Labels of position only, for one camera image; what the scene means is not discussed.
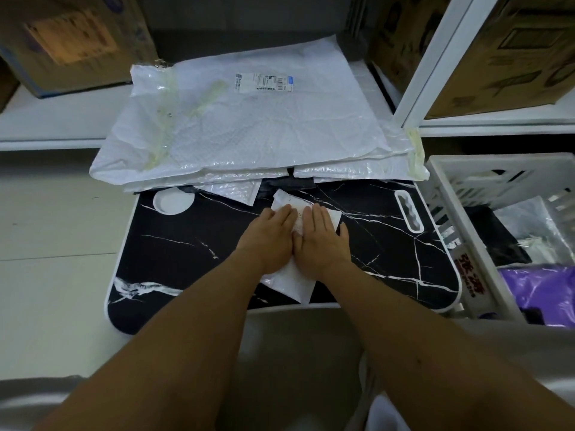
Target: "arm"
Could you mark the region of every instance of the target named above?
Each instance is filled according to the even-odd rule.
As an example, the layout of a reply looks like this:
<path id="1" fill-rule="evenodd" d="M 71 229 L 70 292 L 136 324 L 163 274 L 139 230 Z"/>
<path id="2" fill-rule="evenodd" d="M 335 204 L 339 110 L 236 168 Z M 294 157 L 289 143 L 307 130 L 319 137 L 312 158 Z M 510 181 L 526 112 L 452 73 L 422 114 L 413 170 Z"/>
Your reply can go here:
<path id="1" fill-rule="evenodd" d="M 291 257 L 297 211 L 264 209 L 218 267 L 159 311 L 37 431 L 213 429 L 259 279 Z"/>
<path id="2" fill-rule="evenodd" d="M 356 326 L 370 362 L 412 431 L 575 429 L 575 410 L 463 330 L 351 262 L 325 207 L 294 235 L 300 270 L 323 282 Z"/>

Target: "right hand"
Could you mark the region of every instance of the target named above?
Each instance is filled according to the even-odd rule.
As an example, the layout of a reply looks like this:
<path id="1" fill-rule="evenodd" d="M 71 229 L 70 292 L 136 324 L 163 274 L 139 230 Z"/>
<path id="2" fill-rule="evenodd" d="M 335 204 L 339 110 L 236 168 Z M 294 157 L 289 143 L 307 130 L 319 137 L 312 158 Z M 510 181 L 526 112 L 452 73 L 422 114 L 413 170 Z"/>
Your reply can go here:
<path id="1" fill-rule="evenodd" d="M 304 235 L 293 232 L 293 255 L 296 265 L 307 278 L 323 279 L 327 270 L 342 262 L 351 262 L 349 233 L 342 222 L 339 236 L 335 233 L 325 207 L 306 207 L 302 216 Z"/>

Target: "white plastic basket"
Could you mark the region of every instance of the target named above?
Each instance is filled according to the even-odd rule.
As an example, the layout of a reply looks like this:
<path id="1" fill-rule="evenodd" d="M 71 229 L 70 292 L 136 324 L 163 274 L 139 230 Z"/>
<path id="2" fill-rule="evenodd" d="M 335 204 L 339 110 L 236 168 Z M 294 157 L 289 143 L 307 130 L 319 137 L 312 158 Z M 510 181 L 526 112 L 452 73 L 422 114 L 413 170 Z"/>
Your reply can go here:
<path id="1" fill-rule="evenodd" d="M 495 313 L 500 319 L 524 322 L 464 207 L 487 204 L 495 210 L 541 195 L 555 208 L 564 227 L 575 231 L 575 156 L 431 156 L 427 168 L 429 180 L 417 185 L 438 229 L 455 260 L 469 256 L 477 271 L 473 275 L 486 289 L 485 293 L 475 294 L 475 282 L 471 284 L 462 275 L 466 313 L 472 317 Z M 457 260 L 456 265 L 462 272 Z"/>

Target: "white shelf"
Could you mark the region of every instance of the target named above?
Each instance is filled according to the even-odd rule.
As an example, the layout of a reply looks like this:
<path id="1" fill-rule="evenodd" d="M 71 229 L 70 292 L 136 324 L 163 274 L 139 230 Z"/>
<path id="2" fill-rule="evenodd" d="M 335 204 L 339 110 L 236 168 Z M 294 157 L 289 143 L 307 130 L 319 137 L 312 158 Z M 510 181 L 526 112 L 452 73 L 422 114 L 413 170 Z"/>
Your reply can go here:
<path id="1" fill-rule="evenodd" d="M 20 86 L 0 114 L 0 151 L 98 148 L 131 90 L 123 85 L 39 99 Z"/>

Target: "purple plastic bag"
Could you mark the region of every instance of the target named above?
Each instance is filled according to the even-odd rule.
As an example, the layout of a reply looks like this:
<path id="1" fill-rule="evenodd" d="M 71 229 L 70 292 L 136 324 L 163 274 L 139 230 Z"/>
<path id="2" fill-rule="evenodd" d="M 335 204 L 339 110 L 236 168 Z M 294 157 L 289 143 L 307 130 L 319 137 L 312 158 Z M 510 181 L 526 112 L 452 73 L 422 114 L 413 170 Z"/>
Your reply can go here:
<path id="1" fill-rule="evenodd" d="M 575 327 L 575 267 L 503 268 L 499 273 L 520 308 L 541 309 L 545 325 Z"/>

